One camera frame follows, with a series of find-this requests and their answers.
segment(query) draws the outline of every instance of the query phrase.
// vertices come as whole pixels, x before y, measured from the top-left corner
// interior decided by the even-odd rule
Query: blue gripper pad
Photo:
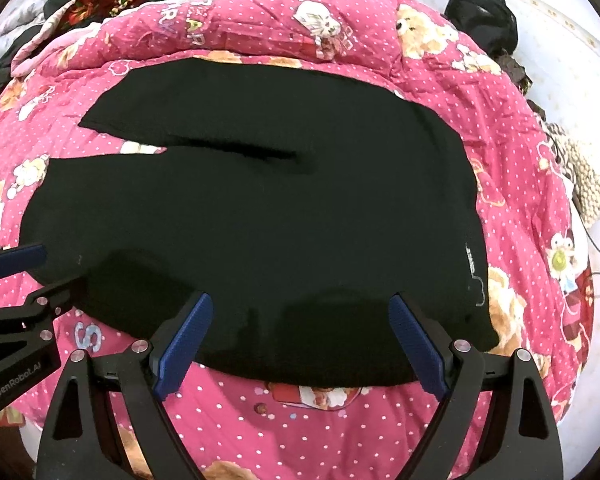
[[[389,300],[389,324],[422,389],[442,400],[449,391],[442,357],[398,294]]]
[[[0,278],[35,269],[45,262],[46,249],[43,245],[25,245],[0,250]]]
[[[158,364],[154,394],[160,400],[165,400],[168,395],[177,392],[180,388],[211,325],[213,316],[214,304],[211,296],[202,294],[167,346]]]

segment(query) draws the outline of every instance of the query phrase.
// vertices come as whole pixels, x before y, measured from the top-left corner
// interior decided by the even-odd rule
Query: logo
[[[76,348],[81,350],[88,350],[91,348],[93,352],[97,352],[102,346],[102,330],[93,323],[88,325],[87,328],[85,328],[81,322],[76,323],[74,327],[74,337]]]
[[[464,245],[464,249],[466,250],[466,259],[469,261],[469,269],[471,270],[471,277],[474,280],[480,282],[480,291],[482,292],[482,301],[476,303],[475,306],[484,306],[484,303],[486,301],[486,294],[484,293],[484,281],[482,280],[482,278],[480,276],[475,275],[474,257],[471,254],[471,249],[469,248],[469,246],[467,244]]]
[[[14,377],[8,383],[6,383],[3,387],[0,388],[0,397],[4,394],[8,393],[12,388],[18,386],[22,381],[29,379],[33,374],[39,372],[42,369],[42,364],[37,362],[33,365],[33,368],[28,368],[26,372],[19,374],[17,377]]]

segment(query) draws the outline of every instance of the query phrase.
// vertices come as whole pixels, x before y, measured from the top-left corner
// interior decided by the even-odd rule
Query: pink polka dot blanket
[[[570,203],[545,136],[468,36],[414,0],[168,0],[73,34],[70,44],[52,42],[0,97],[0,245],[18,244],[49,158],[160,151],[77,126],[134,68],[198,57],[356,78],[432,108],[461,137],[488,250],[490,315],[500,336],[492,351],[527,348],[561,418],[588,350],[582,320],[590,320],[590,283],[574,276]],[[0,306],[21,304],[38,287],[27,274],[0,280]],[[133,341],[78,310],[56,320],[56,333],[63,359],[77,348],[101,355]],[[57,380],[58,373],[14,406],[43,424]],[[468,468],[487,402],[475,412],[455,475]],[[131,430],[122,400],[113,403]],[[251,471],[236,478],[377,480],[396,478],[436,402],[418,383],[321,390],[193,364],[165,407],[207,470],[226,461]]]

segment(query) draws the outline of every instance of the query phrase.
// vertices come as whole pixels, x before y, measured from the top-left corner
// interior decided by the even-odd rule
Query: pink bedding
[[[48,158],[158,152],[76,124],[129,70],[191,56],[349,76],[430,107],[453,127],[478,183],[491,266],[485,286],[500,335],[493,351],[529,349],[561,418],[584,359],[582,331],[563,330],[582,326],[580,303],[568,307],[565,300],[577,288],[564,185],[508,77],[470,38],[414,0],[170,0],[109,20],[64,50],[50,49],[0,98],[0,245],[18,244],[20,219]],[[258,106],[266,112],[266,101]],[[305,113],[319,124],[321,114],[342,110],[317,104]],[[38,287],[26,274],[0,280],[0,306],[20,304]],[[57,320],[56,333],[63,359],[77,348],[100,355],[133,341],[77,310]],[[58,373],[15,407],[43,424],[57,380]],[[119,424],[131,429],[122,400],[113,401]],[[455,475],[470,463],[486,402],[485,396],[475,412]],[[261,480],[376,480],[396,477],[436,402],[418,383],[325,392],[194,364],[165,407],[202,467],[226,460]]]

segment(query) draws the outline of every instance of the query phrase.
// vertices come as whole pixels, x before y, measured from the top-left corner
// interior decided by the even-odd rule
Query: black backpack
[[[444,16],[494,59],[518,46],[518,24],[504,0],[449,0]]]

